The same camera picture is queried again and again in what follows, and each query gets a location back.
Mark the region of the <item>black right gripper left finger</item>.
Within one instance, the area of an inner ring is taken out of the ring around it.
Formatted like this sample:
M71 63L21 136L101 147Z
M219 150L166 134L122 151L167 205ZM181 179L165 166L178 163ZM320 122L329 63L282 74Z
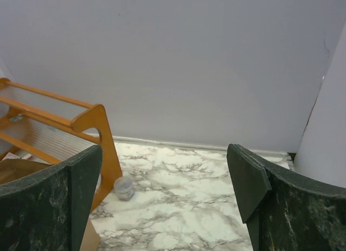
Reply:
M1 250L79 250L101 166L99 145L52 165L1 161Z

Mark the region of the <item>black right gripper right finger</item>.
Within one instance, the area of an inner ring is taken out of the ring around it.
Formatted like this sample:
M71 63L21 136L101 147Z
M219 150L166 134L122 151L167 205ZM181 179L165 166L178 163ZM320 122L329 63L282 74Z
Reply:
M227 163L253 250L345 250L345 188L230 144Z

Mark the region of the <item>brown paper bag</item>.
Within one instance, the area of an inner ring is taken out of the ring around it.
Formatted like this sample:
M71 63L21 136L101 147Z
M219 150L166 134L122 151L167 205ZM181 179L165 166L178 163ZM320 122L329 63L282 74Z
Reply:
M69 166L1 161L1 250L96 250L85 201L75 201Z

